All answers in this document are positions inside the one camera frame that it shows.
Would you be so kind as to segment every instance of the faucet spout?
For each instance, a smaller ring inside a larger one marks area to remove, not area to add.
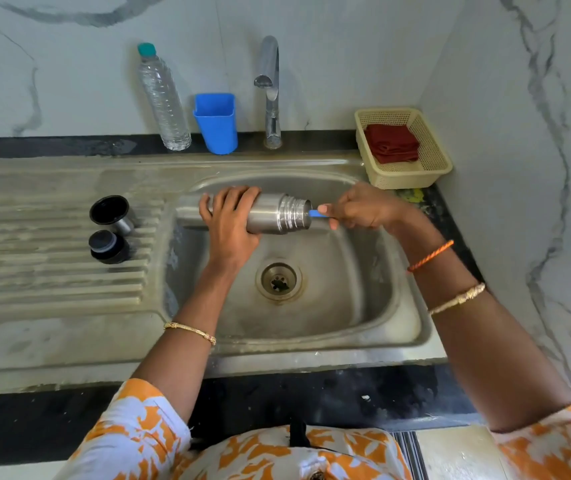
[[[266,36],[261,41],[258,56],[258,76],[254,85],[265,89],[265,146],[276,150],[281,146],[279,125],[279,46],[276,38]]]

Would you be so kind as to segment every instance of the orange thread bracelet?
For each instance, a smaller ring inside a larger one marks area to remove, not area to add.
[[[431,259],[435,258],[436,256],[440,255],[443,251],[447,250],[450,246],[452,246],[455,242],[450,239],[450,241],[448,241],[447,243],[445,243],[443,246],[441,246],[438,250],[434,251],[433,253],[430,253],[429,255],[427,255],[425,258],[423,258],[421,261],[419,261],[417,264],[413,264],[412,266],[408,266],[408,273],[413,273],[414,271],[416,271],[419,267],[423,266],[426,262],[430,261]]]

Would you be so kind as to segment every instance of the folded red towel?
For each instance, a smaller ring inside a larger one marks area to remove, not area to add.
[[[368,125],[364,133],[370,151],[379,163],[419,159],[419,142],[406,126]]]

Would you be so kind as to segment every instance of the hand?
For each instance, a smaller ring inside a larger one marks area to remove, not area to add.
[[[203,194],[199,214],[210,229],[210,263],[237,273],[257,249],[261,236],[246,230],[248,214],[261,189],[227,187],[214,197],[212,213],[210,196]]]
[[[339,222],[348,228],[388,226],[413,209],[412,204],[365,182],[355,184],[337,203],[326,203],[318,208],[323,215],[332,217],[332,230],[339,227]]]

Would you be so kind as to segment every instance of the bracelet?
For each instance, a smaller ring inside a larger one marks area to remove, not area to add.
[[[465,293],[457,295],[456,297],[452,298],[450,301],[445,302],[443,305],[439,305],[438,307],[429,310],[428,313],[430,315],[436,315],[449,308],[452,308],[453,306],[463,305],[466,301],[479,296],[483,292],[483,290],[485,290],[485,283],[481,283],[480,285],[470,288]]]
[[[430,253],[429,255],[427,255],[425,258],[423,258],[421,261],[419,261],[416,264],[413,264],[412,266],[408,266],[408,272],[409,273],[413,273],[414,271],[416,271],[419,267],[423,266],[426,262],[430,261],[431,259],[435,258],[436,256],[440,255],[443,251],[447,250],[450,246],[452,246],[455,242],[450,239],[450,241],[448,241],[447,243],[445,243],[443,246],[441,246],[438,250],[434,251],[433,253]]]
[[[212,344],[212,347],[216,345],[216,339],[212,335],[206,333],[205,331],[201,331],[196,328],[192,328],[191,326],[184,325],[183,323],[170,322],[166,323],[163,326],[163,330],[168,330],[169,328],[180,328],[182,330],[193,331],[197,335],[201,335],[204,339],[209,340],[210,343]]]

